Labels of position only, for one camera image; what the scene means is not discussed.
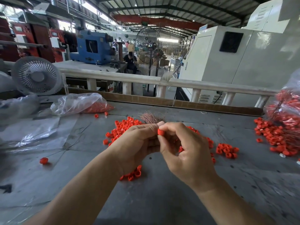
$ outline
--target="person in black shirt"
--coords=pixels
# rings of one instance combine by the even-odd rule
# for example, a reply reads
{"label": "person in black shirt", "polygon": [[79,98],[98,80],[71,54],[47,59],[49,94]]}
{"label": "person in black shirt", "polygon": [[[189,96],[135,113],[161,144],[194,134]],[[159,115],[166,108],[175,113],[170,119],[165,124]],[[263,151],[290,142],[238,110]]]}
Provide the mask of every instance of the person in black shirt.
{"label": "person in black shirt", "polygon": [[132,54],[132,52],[128,52],[127,55],[123,58],[125,62],[127,62],[127,69],[132,70],[133,74],[137,73],[137,67],[135,65],[135,61],[137,61],[137,57]]}

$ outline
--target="red crane beam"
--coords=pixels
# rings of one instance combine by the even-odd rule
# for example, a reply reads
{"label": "red crane beam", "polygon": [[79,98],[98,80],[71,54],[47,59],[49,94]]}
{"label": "red crane beam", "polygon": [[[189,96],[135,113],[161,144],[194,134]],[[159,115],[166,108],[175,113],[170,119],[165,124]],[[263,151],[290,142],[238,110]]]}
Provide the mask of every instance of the red crane beam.
{"label": "red crane beam", "polygon": [[113,18],[123,23],[132,22],[132,23],[142,24],[142,22],[147,22],[148,24],[158,25],[160,27],[169,26],[174,28],[192,29],[192,30],[199,30],[199,28],[204,25],[198,22],[185,22],[185,21],[170,20],[165,18],[141,17],[139,15],[114,15]]}

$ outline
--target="black shirt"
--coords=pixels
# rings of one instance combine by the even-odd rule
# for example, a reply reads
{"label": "black shirt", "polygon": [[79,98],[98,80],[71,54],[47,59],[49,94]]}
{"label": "black shirt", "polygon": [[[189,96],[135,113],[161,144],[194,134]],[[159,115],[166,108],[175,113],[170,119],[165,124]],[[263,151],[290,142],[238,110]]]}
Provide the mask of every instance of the black shirt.
{"label": "black shirt", "polygon": [[125,57],[123,58],[123,60],[125,62],[127,62],[128,64],[133,64],[133,61],[137,61],[137,58],[136,58],[136,56],[133,55],[132,59],[129,59],[129,56],[125,55]]}

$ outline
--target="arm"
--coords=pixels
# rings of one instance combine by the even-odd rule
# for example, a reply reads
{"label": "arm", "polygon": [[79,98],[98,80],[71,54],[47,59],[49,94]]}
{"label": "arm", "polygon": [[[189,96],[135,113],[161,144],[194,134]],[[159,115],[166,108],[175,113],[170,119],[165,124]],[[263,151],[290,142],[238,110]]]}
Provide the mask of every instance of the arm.
{"label": "arm", "polygon": [[[211,160],[207,139],[182,123],[166,123],[158,136],[160,152],[181,181],[191,187],[218,225],[263,225],[262,215],[250,207],[220,178]],[[179,139],[185,151],[176,156]]]}
{"label": "arm", "polygon": [[159,151],[157,129],[157,124],[132,126],[24,225],[92,224],[119,178]]}

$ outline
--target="fan hub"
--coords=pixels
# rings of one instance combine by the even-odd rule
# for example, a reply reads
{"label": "fan hub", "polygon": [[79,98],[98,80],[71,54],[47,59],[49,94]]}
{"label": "fan hub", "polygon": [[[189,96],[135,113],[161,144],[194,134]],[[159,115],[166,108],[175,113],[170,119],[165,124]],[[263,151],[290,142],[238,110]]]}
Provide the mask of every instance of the fan hub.
{"label": "fan hub", "polygon": [[43,72],[36,71],[31,74],[31,79],[35,82],[42,82],[45,79],[45,75]]}

